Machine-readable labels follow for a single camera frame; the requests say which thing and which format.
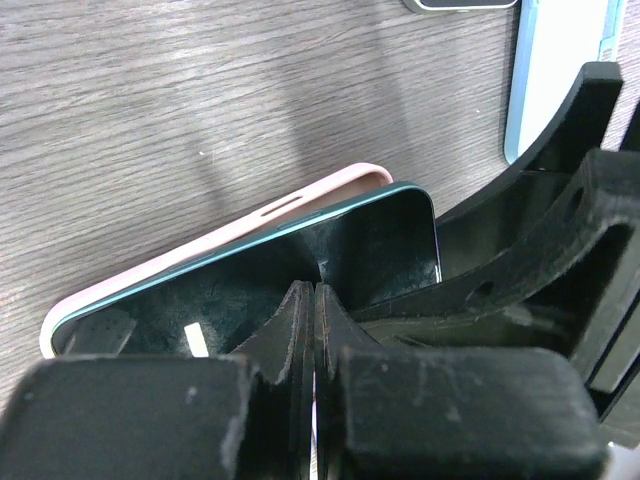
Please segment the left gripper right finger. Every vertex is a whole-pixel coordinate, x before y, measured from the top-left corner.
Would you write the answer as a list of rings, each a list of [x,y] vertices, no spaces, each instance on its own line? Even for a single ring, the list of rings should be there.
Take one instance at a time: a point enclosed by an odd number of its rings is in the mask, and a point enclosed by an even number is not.
[[[608,446],[581,378],[540,348],[379,344],[318,284],[322,479],[597,479]]]

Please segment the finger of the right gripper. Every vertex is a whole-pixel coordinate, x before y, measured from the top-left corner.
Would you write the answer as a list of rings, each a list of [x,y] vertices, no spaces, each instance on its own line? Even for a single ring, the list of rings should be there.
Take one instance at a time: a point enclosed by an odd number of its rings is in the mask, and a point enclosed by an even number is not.
[[[444,278],[489,263],[540,220],[601,145],[623,86],[615,62],[584,64],[530,147],[478,192],[437,219]]]
[[[639,371],[638,315],[639,156],[593,150],[513,246],[354,318],[383,344],[553,350],[608,415]]]

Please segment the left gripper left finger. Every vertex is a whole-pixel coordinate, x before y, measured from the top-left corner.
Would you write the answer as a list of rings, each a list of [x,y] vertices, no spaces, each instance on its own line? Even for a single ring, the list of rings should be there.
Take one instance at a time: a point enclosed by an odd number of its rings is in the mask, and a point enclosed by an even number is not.
[[[5,479],[305,479],[314,290],[228,355],[47,360],[1,419]]]

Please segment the dark green phone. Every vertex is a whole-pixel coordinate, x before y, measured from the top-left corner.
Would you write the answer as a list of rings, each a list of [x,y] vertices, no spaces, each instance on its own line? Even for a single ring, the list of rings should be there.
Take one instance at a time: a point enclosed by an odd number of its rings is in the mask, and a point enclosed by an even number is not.
[[[234,350],[296,281],[325,283],[360,310],[441,279],[433,203],[396,182],[202,254],[91,301],[46,339],[64,354],[187,354],[197,326],[211,354]]]

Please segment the pink phone case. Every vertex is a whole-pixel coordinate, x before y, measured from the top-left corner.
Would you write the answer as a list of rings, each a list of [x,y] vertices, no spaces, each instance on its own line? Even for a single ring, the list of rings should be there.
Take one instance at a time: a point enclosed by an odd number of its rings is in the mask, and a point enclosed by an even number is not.
[[[381,166],[371,163],[352,164],[229,224],[74,293],[55,304],[45,316],[39,335],[41,354],[46,359],[56,356],[52,345],[54,328],[83,307],[250,233],[392,182],[391,174]]]

